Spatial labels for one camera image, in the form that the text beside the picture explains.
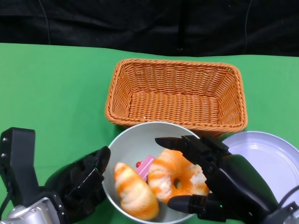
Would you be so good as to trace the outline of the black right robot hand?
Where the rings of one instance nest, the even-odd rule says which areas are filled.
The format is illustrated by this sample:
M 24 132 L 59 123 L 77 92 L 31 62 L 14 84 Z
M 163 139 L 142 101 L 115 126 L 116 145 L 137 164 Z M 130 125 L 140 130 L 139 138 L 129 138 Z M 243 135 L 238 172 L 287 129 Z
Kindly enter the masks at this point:
M 230 153 L 220 140 L 184 135 L 159 137 L 155 142 L 199 165 L 211 191 L 207 196 L 173 196 L 169 208 L 197 214 L 200 219 L 240 219 L 246 224 L 261 224 L 278 209 L 278 201 L 257 170 L 243 156 Z

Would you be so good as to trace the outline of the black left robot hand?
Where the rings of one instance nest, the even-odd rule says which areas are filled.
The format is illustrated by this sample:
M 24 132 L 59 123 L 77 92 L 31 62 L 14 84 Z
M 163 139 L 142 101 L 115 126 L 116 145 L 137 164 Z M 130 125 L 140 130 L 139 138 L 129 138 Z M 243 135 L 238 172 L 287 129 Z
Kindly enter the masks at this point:
M 107 146 L 60 168 L 46 181 L 45 187 L 60 197 L 71 224 L 95 212 L 106 199 L 102 182 L 110 159 Z

